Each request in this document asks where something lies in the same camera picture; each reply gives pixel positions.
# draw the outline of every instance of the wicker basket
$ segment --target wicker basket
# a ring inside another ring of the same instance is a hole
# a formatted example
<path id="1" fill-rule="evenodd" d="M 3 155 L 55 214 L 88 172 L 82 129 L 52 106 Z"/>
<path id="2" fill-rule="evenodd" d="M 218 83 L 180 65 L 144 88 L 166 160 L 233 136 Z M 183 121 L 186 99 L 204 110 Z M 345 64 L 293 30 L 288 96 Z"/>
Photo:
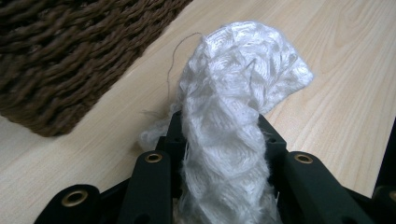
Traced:
<path id="1" fill-rule="evenodd" d="M 1 115 L 71 132 L 190 1 L 0 1 Z"/>

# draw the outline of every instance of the braided fabric tube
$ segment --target braided fabric tube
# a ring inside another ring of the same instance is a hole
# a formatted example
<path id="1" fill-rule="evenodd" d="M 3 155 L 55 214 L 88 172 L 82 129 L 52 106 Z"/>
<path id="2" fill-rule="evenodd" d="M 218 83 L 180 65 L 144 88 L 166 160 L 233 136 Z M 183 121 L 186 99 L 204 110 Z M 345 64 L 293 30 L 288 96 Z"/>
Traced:
<path id="1" fill-rule="evenodd" d="M 179 222 L 280 222 L 258 117 L 312 79 L 286 38 L 261 23 L 231 23 L 202 38 L 171 107 L 182 110 L 189 142 Z M 142 146 L 152 146 L 162 125 L 141 134 Z"/>
<path id="2" fill-rule="evenodd" d="M 71 132 L 190 1 L 1 1 L 1 115 Z"/>

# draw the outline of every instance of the loose thread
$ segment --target loose thread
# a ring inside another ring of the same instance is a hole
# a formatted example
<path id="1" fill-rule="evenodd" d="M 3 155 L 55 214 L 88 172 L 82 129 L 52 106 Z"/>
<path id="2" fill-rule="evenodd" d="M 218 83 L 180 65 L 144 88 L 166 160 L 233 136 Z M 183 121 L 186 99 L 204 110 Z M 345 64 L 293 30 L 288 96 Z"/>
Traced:
<path id="1" fill-rule="evenodd" d="M 182 40 L 180 40 L 180 42 L 178 42 L 178 44 L 176 45 L 176 47 L 175 47 L 175 49 L 174 49 L 174 51 L 173 51 L 173 53 L 172 53 L 172 64 L 171 64 L 171 66 L 170 66 L 170 68 L 169 68 L 169 70 L 168 70 L 168 73 L 167 73 L 167 75 L 166 75 L 166 84 L 167 84 L 167 88 L 168 88 L 168 104 L 170 105 L 170 92 L 171 92 L 171 84 L 170 84 L 170 74 L 171 74 L 171 71 L 172 71 L 172 69 L 173 69 L 173 67 L 174 67 L 174 65 L 175 65 L 175 55 L 176 55 L 176 51 L 177 51 L 177 49 L 178 49 L 178 47 L 184 42 L 184 41 L 186 41 L 187 39 L 189 39 L 190 37 L 193 37 L 194 35 L 200 35 L 200 36 L 204 36 L 202 33 L 199 33 L 199 32 L 196 32 L 196 33 L 193 33 L 193 34 L 191 34 L 191 35 L 188 35 L 188 36 L 186 36 L 186 37 L 184 37 Z"/>

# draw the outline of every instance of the wooden table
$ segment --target wooden table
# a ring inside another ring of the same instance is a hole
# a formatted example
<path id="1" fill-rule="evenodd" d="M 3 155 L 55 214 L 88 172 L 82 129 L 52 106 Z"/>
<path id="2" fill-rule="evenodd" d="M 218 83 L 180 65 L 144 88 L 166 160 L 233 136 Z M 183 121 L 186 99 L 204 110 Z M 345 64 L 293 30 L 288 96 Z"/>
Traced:
<path id="1" fill-rule="evenodd" d="M 69 135 L 43 138 L 0 119 L 0 223 L 32 223 L 69 186 L 103 191 L 129 177 L 138 135 L 168 110 L 176 45 L 245 20 L 281 30 L 316 74 L 266 115 L 289 150 L 315 154 L 370 196 L 396 116 L 396 1 L 195 0 Z M 198 41 L 177 50 L 171 96 Z"/>

